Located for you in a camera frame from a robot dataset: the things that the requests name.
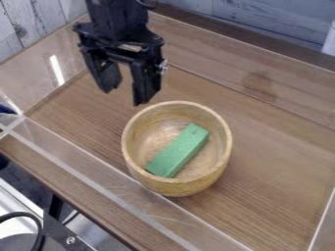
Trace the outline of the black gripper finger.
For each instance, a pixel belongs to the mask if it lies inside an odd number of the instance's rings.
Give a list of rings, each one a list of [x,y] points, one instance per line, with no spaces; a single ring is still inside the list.
[[[134,61],[129,69],[133,78],[133,105],[138,106],[146,104],[161,90],[162,77],[156,66],[144,61]]]
[[[109,93],[122,81],[118,65],[98,50],[81,50],[81,53],[98,89]]]

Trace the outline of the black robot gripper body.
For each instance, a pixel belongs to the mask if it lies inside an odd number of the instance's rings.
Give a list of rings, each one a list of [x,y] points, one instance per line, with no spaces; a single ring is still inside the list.
[[[140,59],[161,75],[168,63],[162,56],[164,39],[148,28],[156,0],[85,0],[90,20],[76,23],[80,46],[113,54],[116,62]]]

